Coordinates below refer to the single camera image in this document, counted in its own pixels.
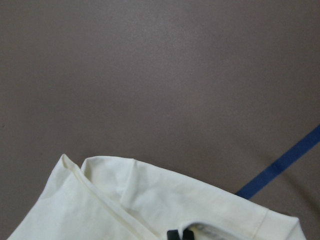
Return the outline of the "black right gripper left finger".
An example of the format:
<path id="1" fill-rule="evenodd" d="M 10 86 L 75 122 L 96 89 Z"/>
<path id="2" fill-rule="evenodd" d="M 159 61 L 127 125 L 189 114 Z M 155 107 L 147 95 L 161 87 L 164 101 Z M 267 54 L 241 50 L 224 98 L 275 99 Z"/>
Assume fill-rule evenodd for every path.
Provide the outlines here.
<path id="1" fill-rule="evenodd" d="M 183 235 L 180 234 L 178 229 L 169 229 L 166 232 L 166 239 L 167 240 L 182 240 Z"/>

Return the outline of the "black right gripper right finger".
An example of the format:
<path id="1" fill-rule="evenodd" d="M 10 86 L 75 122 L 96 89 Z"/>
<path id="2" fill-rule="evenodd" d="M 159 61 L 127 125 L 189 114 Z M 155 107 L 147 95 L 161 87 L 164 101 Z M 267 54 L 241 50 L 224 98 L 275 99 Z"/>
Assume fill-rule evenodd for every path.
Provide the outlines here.
<path id="1" fill-rule="evenodd" d="M 195 240 L 195 235 L 188 227 L 183 230 L 182 240 Z"/>

